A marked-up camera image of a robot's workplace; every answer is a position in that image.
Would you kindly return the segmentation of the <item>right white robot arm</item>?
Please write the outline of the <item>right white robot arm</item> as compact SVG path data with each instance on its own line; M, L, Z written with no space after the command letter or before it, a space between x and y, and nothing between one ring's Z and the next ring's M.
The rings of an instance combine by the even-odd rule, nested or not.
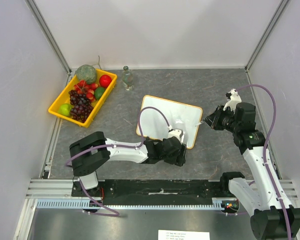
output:
M216 131L232 133L234 144L247 162L256 190L240 172L223 173L219 191L234 195L250 216L250 226L257 240L292 240L300 229L300 208L295 208L285 194L273 168L266 138L256 129L256 107L241 102L234 110L219 105L204 119Z

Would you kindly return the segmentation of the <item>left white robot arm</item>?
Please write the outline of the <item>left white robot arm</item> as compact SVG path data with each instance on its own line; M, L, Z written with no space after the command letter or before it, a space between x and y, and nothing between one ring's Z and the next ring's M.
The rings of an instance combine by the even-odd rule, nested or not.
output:
M186 162L187 149L183 139L180 129L169 130L162 140L146 137L136 143L115 141L96 131L69 146L70 159L65 166L71 167L73 175L79 178L82 191L94 197L100 191L97 169L106 162L156 164L163 161L181 167Z

